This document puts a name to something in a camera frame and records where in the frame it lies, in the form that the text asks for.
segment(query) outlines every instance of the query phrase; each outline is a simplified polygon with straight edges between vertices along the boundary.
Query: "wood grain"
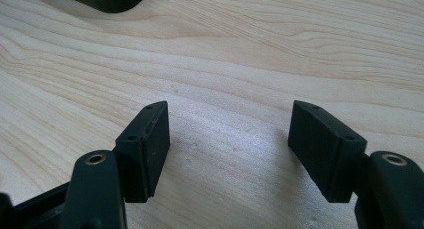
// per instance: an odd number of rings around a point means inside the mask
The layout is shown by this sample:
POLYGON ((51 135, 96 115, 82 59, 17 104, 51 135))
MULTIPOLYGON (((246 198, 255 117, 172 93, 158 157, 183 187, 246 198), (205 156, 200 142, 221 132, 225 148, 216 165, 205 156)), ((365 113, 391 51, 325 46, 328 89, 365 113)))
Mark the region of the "wood grain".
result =
POLYGON ((130 228, 356 228, 287 146, 319 104, 424 168, 424 0, 0 0, 0 191, 14 203, 169 103, 171 149, 130 228))

